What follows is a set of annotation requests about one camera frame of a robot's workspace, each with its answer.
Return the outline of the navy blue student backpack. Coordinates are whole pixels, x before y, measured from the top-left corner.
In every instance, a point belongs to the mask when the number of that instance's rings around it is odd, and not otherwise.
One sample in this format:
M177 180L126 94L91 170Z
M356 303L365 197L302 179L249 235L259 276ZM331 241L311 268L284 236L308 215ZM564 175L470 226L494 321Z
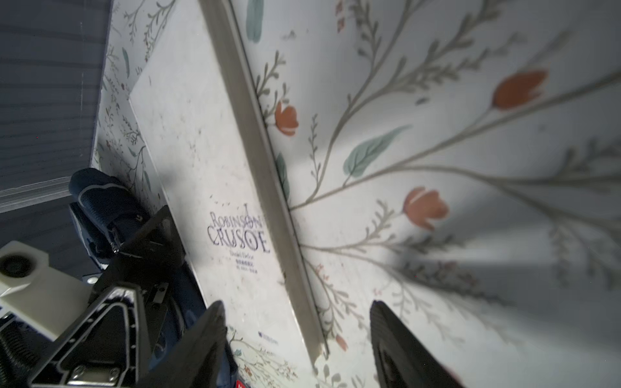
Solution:
M74 173L69 190L73 197L70 209L74 225L102 274L120 247L154 215L142 208L119 179L94 168ZM89 306L98 297L91 295ZM142 290L142 297L150 341L147 375L171 354L211 304L202 301L185 262L170 283L162 282L150 292ZM237 386L239 368L226 339L215 387Z

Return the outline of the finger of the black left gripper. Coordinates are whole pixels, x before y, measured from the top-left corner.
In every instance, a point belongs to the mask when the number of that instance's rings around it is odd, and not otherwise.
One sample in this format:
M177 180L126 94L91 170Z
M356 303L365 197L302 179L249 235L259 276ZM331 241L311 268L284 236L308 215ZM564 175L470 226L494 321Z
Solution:
M120 247L91 295L100 296L116 283L150 292L162 282L170 283L184 262L180 234L170 207L165 205Z
M150 341L141 289L106 289L53 342L28 377L30 387L135 387L148 372Z

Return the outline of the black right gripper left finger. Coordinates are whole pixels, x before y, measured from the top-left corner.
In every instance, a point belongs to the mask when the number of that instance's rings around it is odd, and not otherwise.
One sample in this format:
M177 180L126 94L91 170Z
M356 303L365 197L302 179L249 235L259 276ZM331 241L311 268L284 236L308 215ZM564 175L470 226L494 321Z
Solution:
M223 302L216 301L174 347L171 354L137 387L217 386L226 343L226 314Z

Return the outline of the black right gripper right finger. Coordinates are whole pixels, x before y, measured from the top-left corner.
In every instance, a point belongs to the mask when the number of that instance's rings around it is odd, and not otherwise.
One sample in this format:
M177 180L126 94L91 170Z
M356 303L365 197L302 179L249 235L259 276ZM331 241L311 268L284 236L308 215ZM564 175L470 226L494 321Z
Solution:
M462 386L382 301L370 307L370 334L382 388Z

